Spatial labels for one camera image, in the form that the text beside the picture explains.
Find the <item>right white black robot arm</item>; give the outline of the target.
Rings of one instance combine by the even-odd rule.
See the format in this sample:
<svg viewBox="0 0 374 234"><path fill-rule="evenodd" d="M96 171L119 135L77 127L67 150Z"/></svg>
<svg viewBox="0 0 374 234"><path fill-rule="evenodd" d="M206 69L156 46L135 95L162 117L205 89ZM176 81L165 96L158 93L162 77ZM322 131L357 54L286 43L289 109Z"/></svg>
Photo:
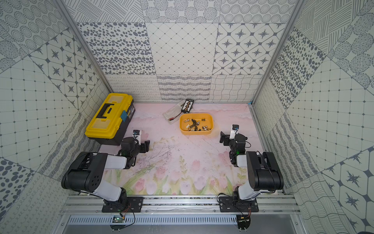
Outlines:
<svg viewBox="0 0 374 234"><path fill-rule="evenodd" d="M247 151L247 137L234 130L229 135L221 132L220 143L230 148L229 159L234 167L247 169L248 182L233 192L234 204L283 189L284 179L272 152Z"/></svg>

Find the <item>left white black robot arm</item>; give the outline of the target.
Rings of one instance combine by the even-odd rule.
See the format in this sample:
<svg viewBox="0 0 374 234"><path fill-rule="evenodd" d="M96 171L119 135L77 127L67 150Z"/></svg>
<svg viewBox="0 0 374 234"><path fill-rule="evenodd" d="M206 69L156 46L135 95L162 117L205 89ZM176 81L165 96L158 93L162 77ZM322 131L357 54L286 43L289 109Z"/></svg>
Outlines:
<svg viewBox="0 0 374 234"><path fill-rule="evenodd" d="M64 174L63 189L83 192L104 199L106 202L127 204L127 192L103 179L107 170L127 170L135 166L138 154L149 152L150 141L140 142L140 137L126 137L117 155L82 152Z"/></svg>

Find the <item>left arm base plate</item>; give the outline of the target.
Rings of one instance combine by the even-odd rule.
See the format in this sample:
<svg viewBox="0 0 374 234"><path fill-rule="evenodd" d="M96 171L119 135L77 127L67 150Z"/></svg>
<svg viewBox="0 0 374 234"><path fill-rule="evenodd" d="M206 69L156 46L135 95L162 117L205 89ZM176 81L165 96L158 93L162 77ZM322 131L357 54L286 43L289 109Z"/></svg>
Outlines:
<svg viewBox="0 0 374 234"><path fill-rule="evenodd" d="M144 197L126 197L121 201L104 201L102 207L103 213L120 213L127 209L134 213L140 213L143 206Z"/></svg>

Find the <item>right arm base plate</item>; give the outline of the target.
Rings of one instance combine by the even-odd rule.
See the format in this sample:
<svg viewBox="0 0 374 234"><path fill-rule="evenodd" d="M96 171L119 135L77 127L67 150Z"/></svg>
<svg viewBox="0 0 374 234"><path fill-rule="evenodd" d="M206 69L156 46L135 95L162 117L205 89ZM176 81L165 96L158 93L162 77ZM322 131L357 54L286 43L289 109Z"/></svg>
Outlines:
<svg viewBox="0 0 374 234"><path fill-rule="evenodd" d="M221 213L233 213L233 212L258 212L259 207L256 200L234 200L233 197L218 196L217 202L220 207Z"/></svg>

